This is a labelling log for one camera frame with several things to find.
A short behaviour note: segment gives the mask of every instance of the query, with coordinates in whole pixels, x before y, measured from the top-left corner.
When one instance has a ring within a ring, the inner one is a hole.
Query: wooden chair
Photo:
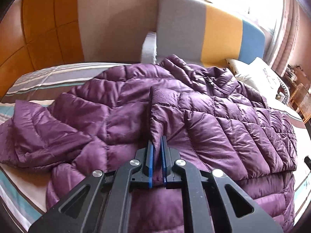
[[[311,95],[301,83],[290,97],[290,104],[293,106],[294,103],[298,107],[296,112],[301,112],[303,116],[303,122],[308,122],[311,117]]]

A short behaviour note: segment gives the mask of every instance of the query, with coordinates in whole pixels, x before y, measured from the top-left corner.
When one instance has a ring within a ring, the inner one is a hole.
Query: striped bed sheet
[[[15,100],[49,106],[72,87],[82,85],[120,63],[78,63],[45,68],[21,76],[0,102],[0,124],[14,113]],[[0,202],[22,232],[46,212],[45,193],[50,174],[31,174],[0,164]]]
[[[20,77],[8,90],[0,103],[0,124],[14,113],[15,100],[26,100],[49,106],[61,93],[119,63],[79,63],[42,69]],[[300,116],[279,101],[268,105],[286,113],[297,136],[298,166],[295,175],[295,223],[311,200],[311,173],[304,164],[309,155],[311,140]],[[30,225],[46,212],[45,193],[50,174],[32,174],[0,164],[0,202],[21,229],[27,232]]]

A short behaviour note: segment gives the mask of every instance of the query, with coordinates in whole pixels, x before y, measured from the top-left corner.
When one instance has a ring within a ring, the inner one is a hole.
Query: curtain
[[[280,28],[275,30],[273,39],[265,54],[265,62],[281,77],[284,75],[290,54],[295,45],[299,28],[299,3],[284,0]]]

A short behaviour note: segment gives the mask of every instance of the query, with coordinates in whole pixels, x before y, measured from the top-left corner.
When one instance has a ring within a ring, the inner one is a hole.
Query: metal screw
[[[95,170],[92,174],[94,177],[100,177],[103,175],[103,172],[101,170]]]
[[[130,161],[131,166],[138,166],[140,164],[140,161],[138,159],[132,159]]]
[[[220,177],[222,177],[222,176],[224,175],[224,172],[223,172],[222,170],[220,170],[220,169],[214,169],[214,170],[212,171],[212,174],[213,174],[215,177],[220,178]]]
[[[178,166],[184,166],[186,165],[186,161],[184,161],[183,159],[178,159],[175,161],[176,165]]]

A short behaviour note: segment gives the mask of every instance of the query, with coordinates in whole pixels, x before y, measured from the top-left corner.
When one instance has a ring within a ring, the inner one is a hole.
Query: pillow
[[[279,76],[259,57],[255,58],[255,60],[249,64],[251,69],[256,70],[258,73],[263,73],[263,76],[266,76],[271,88],[277,94],[279,87],[281,86],[279,81]]]
[[[260,69],[254,69],[239,60],[226,59],[226,61],[237,80],[256,89],[267,99],[276,97],[277,91],[273,90],[263,71],[260,72]]]

